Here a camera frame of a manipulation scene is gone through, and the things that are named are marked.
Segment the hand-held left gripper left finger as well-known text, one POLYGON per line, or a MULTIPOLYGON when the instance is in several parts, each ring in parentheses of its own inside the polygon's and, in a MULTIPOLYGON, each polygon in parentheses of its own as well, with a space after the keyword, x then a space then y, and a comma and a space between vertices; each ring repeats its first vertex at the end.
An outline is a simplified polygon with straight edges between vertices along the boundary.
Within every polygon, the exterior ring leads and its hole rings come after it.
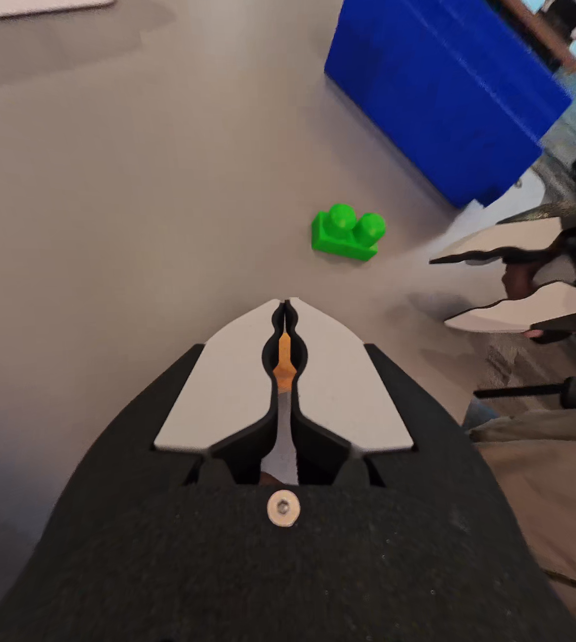
POLYGON ((277 438, 273 359, 282 333, 283 302, 271 299, 210 337, 154 448, 222 459, 269 454, 277 438))

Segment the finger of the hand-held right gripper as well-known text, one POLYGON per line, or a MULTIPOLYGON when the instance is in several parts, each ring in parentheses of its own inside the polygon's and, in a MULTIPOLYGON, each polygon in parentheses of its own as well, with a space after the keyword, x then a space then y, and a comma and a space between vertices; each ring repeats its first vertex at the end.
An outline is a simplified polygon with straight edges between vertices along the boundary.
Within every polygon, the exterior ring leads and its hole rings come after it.
POLYGON ((532 295, 504 299, 448 318, 444 324, 471 333, 521 334, 531 330, 576 332, 576 287, 560 281, 540 286, 532 295))
POLYGON ((499 223, 458 239, 431 258, 430 264, 487 261, 541 253, 551 247, 562 231, 560 218, 499 223))

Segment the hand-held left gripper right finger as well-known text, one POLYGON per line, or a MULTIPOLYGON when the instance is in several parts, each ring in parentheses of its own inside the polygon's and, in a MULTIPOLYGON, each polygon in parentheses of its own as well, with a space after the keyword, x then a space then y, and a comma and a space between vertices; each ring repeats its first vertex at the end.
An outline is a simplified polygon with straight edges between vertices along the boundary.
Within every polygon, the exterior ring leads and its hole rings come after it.
POLYGON ((304 459, 410 451, 414 441, 367 345, 297 297, 287 301, 296 350, 292 439, 304 459))

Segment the orange mega block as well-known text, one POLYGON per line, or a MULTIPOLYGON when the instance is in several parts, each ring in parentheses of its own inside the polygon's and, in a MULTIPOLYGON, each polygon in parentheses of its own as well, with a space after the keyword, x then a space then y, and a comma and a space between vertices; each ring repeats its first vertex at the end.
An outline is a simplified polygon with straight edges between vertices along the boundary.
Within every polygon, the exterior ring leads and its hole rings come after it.
POLYGON ((279 395, 291 392, 296 372, 291 361, 291 338, 284 332, 278 342, 278 361, 273 370, 279 395))

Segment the green mega block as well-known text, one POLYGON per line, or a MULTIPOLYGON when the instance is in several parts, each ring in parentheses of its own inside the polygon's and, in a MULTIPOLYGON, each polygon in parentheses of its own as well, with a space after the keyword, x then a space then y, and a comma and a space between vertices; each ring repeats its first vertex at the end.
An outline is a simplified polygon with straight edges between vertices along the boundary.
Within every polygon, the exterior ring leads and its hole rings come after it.
POLYGON ((377 213, 357 217, 352 206, 333 204, 319 211, 311 223, 313 250, 367 262, 378 253, 378 242, 387 230, 385 219, 377 213))

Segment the blue storage bin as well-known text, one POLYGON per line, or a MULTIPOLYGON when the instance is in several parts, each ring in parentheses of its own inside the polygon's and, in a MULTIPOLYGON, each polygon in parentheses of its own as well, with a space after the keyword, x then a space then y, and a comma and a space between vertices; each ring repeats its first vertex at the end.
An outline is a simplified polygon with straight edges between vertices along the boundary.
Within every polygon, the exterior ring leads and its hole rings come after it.
POLYGON ((324 72, 455 207, 504 195, 572 104, 485 1, 344 1, 324 72))

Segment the person's jeans leg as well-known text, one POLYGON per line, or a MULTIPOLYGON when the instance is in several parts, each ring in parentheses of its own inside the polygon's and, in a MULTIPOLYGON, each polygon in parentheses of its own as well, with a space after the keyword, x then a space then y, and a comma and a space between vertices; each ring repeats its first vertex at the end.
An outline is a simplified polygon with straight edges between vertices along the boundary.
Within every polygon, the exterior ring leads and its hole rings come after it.
POLYGON ((499 413, 484 404, 480 399, 473 397, 466 409, 462 429, 470 431, 498 418, 500 418, 499 413))

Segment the white board stand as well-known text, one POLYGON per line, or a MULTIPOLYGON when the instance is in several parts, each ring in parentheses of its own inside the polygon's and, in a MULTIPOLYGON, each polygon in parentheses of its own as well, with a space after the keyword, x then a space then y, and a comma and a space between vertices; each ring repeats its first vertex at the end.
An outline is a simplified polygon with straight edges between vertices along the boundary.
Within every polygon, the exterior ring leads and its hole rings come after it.
POLYGON ((115 1, 0 1, 0 19, 103 8, 115 1))

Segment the black stool frame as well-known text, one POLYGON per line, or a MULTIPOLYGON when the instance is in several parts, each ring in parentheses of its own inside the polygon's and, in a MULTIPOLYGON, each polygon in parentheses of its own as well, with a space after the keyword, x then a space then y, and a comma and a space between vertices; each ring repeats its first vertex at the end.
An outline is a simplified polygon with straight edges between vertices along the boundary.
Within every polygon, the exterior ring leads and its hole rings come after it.
POLYGON ((524 387, 475 390, 477 399, 504 399, 519 397, 556 396, 563 409, 576 409, 576 377, 567 378, 561 383, 548 383, 524 387))

